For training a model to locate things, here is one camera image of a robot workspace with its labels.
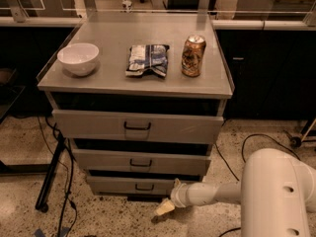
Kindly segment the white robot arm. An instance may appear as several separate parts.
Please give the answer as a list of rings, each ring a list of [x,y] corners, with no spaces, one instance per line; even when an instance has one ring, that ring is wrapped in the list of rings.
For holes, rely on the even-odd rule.
[[[307,214],[316,212],[316,169],[280,150],[260,149],[246,161],[239,182],[176,180],[155,214],[217,202],[241,206],[242,237],[311,237]]]

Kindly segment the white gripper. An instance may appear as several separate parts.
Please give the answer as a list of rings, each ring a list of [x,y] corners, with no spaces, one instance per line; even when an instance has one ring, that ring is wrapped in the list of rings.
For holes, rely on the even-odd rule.
[[[154,213],[157,216],[161,216],[175,209],[175,207],[184,208],[190,205],[190,201],[187,196],[189,185],[182,183],[179,179],[174,181],[174,187],[172,188],[170,199],[165,198],[155,209]]]

